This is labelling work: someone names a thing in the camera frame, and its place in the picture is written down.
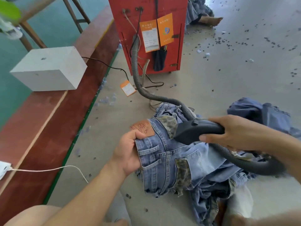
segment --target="gray corrugated hose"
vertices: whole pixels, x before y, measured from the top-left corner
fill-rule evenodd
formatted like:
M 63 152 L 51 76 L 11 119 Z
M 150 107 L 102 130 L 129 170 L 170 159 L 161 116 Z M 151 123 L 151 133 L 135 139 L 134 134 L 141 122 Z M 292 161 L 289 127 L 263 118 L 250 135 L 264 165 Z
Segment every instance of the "gray corrugated hose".
M 133 79 L 135 86 L 138 90 L 138 92 L 145 98 L 159 101 L 159 102 L 167 102 L 171 103 L 177 106 L 181 106 L 181 110 L 184 114 L 184 116 L 189 121 L 196 120 L 196 118 L 193 116 L 189 108 L 184 105 L 182 102 L 176 99 L 162 97 L 150 94 L 148 91 L 146 91 L 144 88 L 142 88 L 140 79 L 139 79 L 139 73 L 138 73 L 138 40 L 136 39 L 134 41 L 133 47 L 132 47 L 132 58 L 131 58 L 131 64 L 132 64 L 132 73 L 133 73 Z M 250 173 L 254 173 L 257 175 L 277 175 L 282 172 L 284 172 L 286 169 L 282 163 L 280 163 L 276 158 L 270 157 L 265 162 L 253 162 L 253 161 L 246 161 L 242 159 L 237 159 L 232 153 L 229 151 L 228 148 L 225 148 L 219 144 L 212 144 L 214 146 L 215 150 L 218 151 L 225 159 L 229 160 L 234 165 L 242 168 L 243 170 L 246 170 Z

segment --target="power plug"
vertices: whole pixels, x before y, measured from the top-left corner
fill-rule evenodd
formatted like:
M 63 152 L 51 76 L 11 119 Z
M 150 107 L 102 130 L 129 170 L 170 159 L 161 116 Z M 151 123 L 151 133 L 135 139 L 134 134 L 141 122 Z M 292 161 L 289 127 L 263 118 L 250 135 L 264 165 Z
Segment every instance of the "power plug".
M 4 177 L 7 171 L 10 170 L 11 163 L 0 161 L 0 180 Z

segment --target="hand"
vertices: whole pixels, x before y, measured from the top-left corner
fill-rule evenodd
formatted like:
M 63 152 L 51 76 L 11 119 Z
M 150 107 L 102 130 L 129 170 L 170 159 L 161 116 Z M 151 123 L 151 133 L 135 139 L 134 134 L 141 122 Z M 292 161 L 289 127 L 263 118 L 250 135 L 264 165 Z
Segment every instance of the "hand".
M 209 118 L 209 121 L 219 123 L 224 126 L 223 135 L 204 134 L 200 136 L 200 141 L 206 143 L 218 143 L 230 150 L 257 150 L 266 151 L 273 146 L 273 142 L 279 134 L 262 124 L 249 121 L 245 118 L 233 115 Z
M 132 130 L 121 137 L 119 145 L 113 152 L 112 160 L 123 169 L 126 176 L 141 166 L 134 140 L 143 138 L 146 138 L 145 134 Z

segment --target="green leaf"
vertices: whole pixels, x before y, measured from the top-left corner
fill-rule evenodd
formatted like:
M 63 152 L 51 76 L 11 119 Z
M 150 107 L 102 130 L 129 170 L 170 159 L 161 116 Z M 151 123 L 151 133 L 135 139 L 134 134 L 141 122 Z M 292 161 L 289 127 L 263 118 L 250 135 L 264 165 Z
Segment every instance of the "green leaf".
M 12 3 L 4 0 L 0 0 L 0 14 L 11 19 L 17 20 L 21 18 L 21 11 L 18 7 Z

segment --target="brown leather label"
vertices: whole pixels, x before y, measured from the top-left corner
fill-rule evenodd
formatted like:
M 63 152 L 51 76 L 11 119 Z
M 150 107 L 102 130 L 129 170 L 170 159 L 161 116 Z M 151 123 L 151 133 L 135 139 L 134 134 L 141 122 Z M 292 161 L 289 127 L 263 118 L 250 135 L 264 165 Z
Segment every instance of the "brown leather label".
M 155 135 L 155 131 L 153 130 L 151 123 L 147 119 L 133 124 L 130 128 L 133 130 L 139 130 L 140 132 L 144 133 L 146 137 Z

